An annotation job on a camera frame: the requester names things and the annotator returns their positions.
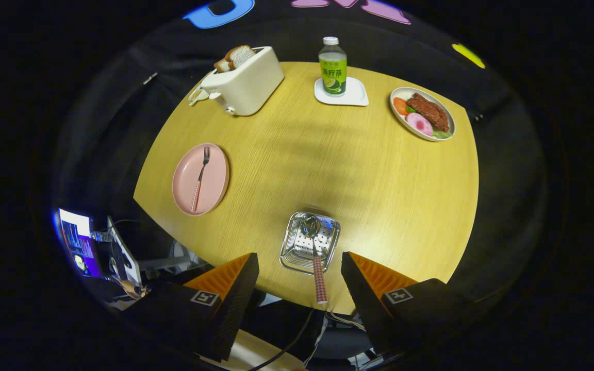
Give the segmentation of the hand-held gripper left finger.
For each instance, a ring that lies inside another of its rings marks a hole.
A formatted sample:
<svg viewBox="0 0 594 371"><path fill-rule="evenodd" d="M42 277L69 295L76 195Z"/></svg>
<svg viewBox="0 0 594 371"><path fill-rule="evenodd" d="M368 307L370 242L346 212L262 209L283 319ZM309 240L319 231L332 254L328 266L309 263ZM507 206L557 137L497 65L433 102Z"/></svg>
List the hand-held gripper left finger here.
<svg viewBox="0 0 594 371"><path fill-rule="evenodd" d="M163 345L226 361L259 275L256 253L182 284L161 282L137 303L137 325Z"/></svg>

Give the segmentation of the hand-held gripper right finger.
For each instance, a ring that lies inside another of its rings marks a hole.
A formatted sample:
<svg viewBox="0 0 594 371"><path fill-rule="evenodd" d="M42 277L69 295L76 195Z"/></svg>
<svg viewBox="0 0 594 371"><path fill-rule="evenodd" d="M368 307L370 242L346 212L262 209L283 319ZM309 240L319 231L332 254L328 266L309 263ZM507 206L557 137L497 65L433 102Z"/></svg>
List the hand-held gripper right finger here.
<svg viewBox="0 0 594 371"><path fill-rule="evenodd" d="M474 301L436 278L417 282L353 252L342 254L340 272L380 353L429 347L476 316Z"/></svg>

